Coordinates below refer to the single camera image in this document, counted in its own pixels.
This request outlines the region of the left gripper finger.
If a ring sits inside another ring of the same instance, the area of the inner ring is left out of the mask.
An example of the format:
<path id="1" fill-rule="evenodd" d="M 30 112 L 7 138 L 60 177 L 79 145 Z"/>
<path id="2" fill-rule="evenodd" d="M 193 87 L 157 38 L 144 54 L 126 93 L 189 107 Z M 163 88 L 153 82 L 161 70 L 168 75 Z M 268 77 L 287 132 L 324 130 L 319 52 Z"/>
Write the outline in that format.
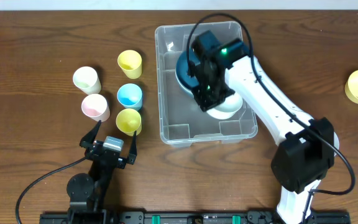
<path id="1" fill-rule="evenodd" d="M 134 132 L 134 135 L 132 137 L 132 142 L 127 157 L 128 164 L 134 164 L 137 157 L 136 137 L 137 137 L 137 131 Z"/>
<path id="2" fill-rule="evenodd" d="M 94 128 L 81 138 L 80 143 L 79 143 L 80 147 L 82 147 L 82 148 L 93 147 L 93 143 L 94 143 L 94 140 L 95 140 L 95 138 L 97 136 L 97 133 L 99 131 L 101 123 L 102 123 L 102 121 L 99 120 L 96 123 L 96 125 L 94 126 Z"/>

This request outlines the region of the dark blue bowl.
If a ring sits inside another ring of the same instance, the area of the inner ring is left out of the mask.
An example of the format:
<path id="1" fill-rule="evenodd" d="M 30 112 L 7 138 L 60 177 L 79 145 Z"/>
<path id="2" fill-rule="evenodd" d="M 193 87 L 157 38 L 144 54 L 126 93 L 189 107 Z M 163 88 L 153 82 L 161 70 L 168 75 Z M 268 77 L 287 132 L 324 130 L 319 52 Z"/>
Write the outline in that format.
<path id="1" fill-rule="evenodd" d="M 187 92 L 188 94 L 192 94 L 191 90 L 198 86 L 199 83 L 196 77 L 191 77 L 188 74 L 188 62 L 187 62 L 187 52 L 184 51 L 181 53 L 177 60 L 175 73 L 177 80 L 181 86 L 181 88 Z"/>

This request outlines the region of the white bowl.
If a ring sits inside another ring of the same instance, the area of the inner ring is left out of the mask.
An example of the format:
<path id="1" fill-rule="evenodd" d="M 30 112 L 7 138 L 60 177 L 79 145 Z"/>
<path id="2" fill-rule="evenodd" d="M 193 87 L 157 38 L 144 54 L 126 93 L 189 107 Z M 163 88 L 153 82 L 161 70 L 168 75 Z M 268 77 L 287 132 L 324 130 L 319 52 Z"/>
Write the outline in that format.
<path id="1" fill-rule="evenodd" d="M 235 93 L 227 97 L 220 105 L 208 110 L 207 113 L 215 119 L 229 119 L 241 109 L 242 105 L 242 97 Z"/>

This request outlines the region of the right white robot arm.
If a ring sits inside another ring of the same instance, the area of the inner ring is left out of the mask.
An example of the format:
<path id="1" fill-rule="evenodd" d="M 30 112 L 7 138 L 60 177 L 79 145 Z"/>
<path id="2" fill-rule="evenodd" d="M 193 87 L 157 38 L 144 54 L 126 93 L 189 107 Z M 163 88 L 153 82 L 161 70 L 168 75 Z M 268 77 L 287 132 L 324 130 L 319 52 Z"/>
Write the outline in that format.
<path id="1" fill-rule="evenodd" d="M 278 147 L 271 168 L 282 186 L 276 208 L 279 220 L 311 220 L 310 202 L 339 148 L 332 124 L 295 106 L 264 72 L 251 45 L 241 39 L 223 44 L 207 30 L 187 47 L 184 70 L 177 71 L 179 82 L 202 111 L 215 110 L 234 96 L 254 110 Z"/>

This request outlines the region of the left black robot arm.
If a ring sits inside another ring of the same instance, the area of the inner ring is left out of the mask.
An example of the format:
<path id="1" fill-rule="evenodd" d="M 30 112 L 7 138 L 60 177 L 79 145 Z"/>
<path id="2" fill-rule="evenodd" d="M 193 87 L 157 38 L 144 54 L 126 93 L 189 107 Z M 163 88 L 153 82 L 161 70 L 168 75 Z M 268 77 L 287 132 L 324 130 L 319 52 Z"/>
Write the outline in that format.
<path id="1" fill-rule="evenodd" d="M 70 197 L 70 210 L 95 212 L 101 209 L 113 171 L 133 165 L 137 157 L 136 136 L 133 134 L 127 157 L 121 156 L 124 141 L 111 136 L 104 141 L 96 140 L 101 126 L 95 127 L 80 140 L 80 147 L 85 149 L 85 159 L 92 162 L 89 172 L 73 176 L 67 184 Z"/>

